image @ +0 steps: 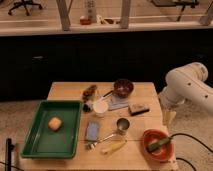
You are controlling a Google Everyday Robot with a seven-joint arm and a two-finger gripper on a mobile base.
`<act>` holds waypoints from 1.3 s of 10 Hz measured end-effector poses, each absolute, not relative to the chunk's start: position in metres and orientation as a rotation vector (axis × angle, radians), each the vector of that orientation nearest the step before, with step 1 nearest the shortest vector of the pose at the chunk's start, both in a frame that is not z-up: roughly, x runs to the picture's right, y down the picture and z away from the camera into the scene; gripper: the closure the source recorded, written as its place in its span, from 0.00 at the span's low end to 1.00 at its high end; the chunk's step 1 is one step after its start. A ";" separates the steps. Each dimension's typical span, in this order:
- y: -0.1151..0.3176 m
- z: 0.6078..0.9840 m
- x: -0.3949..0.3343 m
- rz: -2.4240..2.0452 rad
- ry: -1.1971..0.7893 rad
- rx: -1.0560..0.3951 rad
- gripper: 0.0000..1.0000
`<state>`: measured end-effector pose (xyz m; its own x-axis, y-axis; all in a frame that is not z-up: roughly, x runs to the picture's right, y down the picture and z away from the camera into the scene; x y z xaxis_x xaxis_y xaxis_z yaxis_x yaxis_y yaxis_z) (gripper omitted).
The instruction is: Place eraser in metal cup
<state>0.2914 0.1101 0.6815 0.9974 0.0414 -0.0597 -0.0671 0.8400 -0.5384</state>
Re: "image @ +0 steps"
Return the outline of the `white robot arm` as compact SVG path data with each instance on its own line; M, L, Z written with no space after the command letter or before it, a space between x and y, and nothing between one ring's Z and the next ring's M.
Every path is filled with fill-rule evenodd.
M165 126L170 125L176 116L174 108L185 100L213 115L213 88L205 84L207 78L207 67L200 62L177 67L166 74L166 86L158 94Z

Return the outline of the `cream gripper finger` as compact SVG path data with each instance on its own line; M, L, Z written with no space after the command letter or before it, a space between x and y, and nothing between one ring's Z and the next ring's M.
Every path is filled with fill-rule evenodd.
M173 122L175 116L176 116L176 111L170 111L169 125L172 124L172 122Z
M169 121L169 111L164 110L163 111L163 125L167 126Z

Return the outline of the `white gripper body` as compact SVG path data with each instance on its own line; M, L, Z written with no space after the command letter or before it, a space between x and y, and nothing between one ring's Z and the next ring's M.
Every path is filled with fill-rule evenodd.
M161 108L166 111L172 111L176 105L169 101L162 93L158 95Z

